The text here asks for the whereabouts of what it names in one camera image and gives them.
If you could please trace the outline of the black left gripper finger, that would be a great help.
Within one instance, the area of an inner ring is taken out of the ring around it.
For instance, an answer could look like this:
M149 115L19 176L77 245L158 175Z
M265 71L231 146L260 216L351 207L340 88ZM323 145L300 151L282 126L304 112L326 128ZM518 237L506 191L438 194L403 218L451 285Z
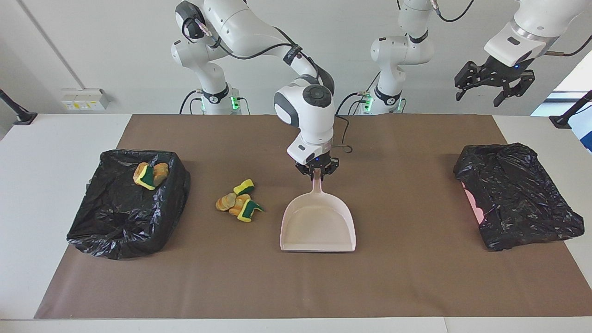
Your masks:
M518 83L512 87L510 86L508 79L503 79L501 83L502 91L497 97L495 97L493 105L499 107L499 105L507 98L522 97L531 84L533 84L535 79L534 71L531 69L525 70L524 73L520 74L520 76L518 76Z
M454 85L458 91L456 93L456 101L460 101L468 89L476 88L482 85L482 65L469 61L467 62L454 77Z

